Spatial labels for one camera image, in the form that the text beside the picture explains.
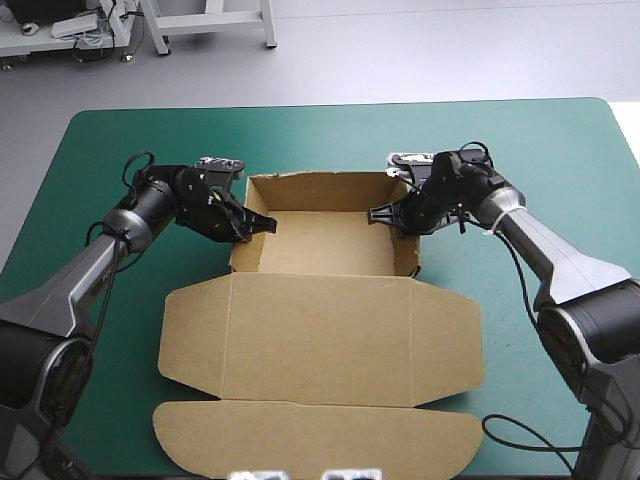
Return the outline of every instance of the metal stand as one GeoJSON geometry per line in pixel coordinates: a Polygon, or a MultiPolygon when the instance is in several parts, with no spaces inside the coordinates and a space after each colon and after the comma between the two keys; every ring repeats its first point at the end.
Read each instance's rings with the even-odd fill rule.
{"type": "MultiPolygon", "coordinates": [[[[117,0],[113,6],[111,0],[100,0],[100,6],[105,15],[113,13],[109,18],[109,26],[113,30],[115,47],[126,47],[131,41],[131,29],[136,19],[135,16],[127,16],[120,19],[127,11],[134,11],[138,8],[138,0],[117,0]]],[[[0,57],[15,57],[28,55],[32,52],[44,52],[50,50],[69,50],[74,48],[75,40],[63,40],[51,36],[51,25],[40,25],[40,30],[32,36],[22,35],[20,25],[17,22],[10,24],[0,23],[0,57]]],[[[88,48],[112,48],[111,36],[107,35],[100,47],[79,46],[81,49],[88,48]]]]}
{"type": "Polygon", "coordinates": [[[264,28],[268,48],[278,45],[271,0],[260,0],[260,10],[224,12],[224,0],[207,0],[205,12],[192,15],[163,17],[155,0],[140,0],[145,20],[158,55],[169,55],[169,35],[222,32],[264,28]]]}

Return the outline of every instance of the cable tie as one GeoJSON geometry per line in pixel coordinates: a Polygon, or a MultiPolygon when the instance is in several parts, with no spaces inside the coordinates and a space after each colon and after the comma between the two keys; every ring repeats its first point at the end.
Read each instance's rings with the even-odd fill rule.
{"type": "Polygon", "coordinates": [[[482,232],[482,234],[483,235],[494,235],[495,231],[496,231],[496,228],[498,228],[498,224],[502,221],[504,216],[507,215],[508,213],[514,212],[516,210],[524,210],[526,212],[527,211],[527,207],[525,207],[524,205],[516,205],[514,207],[511,207],[508,210],[505,210],[500,215],[498,215],[498,218],[496,218],[496,221],[493,222],[493,225],[491,225],[491,228],[489,230],[485,230],[484,232],[482,232]]]}

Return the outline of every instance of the open cardboard box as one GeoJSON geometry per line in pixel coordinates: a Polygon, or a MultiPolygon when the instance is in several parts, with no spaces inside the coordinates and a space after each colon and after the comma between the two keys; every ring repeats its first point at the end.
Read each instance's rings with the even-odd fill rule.
{"type": "Polygon", "coordinates": [[[478,419],[412,407],[480,384],[480,309],[408,277],[417,238],[368,225],[369,208],[405,192],[384,173],[249,179],[247,206],[278,233],[236,245],[231,275],[167,298],[160,371],[222,399],[158,407],[177,464],[435,480],[471,461],[478,419]]]}

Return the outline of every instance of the cardboard box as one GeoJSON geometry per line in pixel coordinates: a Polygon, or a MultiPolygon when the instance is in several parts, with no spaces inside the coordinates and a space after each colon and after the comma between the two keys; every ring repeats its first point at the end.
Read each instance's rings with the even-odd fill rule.
{"type": "Polygon", "coordinates": [[[418,239],[368,225],[405,193],[384,173],[253,177],[247,206],[278,219],[233,251],[235,273],[167,298],[159,368],[222,398],[154,414],[167,454],[193,473],[380,468],[446,479],[479,448],[472,415],[411,407],[482,380],[480,309],[408,278],[418,239]]]}

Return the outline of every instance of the gray floor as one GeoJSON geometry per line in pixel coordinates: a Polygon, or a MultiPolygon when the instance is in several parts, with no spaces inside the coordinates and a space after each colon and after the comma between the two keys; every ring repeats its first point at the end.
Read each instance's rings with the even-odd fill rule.
{"type": "MultiPolygon", "coordinates": [[[[160,2],[165,13],[176,4],[201,5],[160,2]]],[[[176,39],[173,55],[158,58],[147,35],[131,65],[114,58],[83,66],[65,53],[34,56],[1,74],[0,266],[69,119],[82,110],[576,96],[640,100],[640,1],[273,4],[280,41],[275,50],[264,49],[258,31],[226,33],[176,39]]]]}

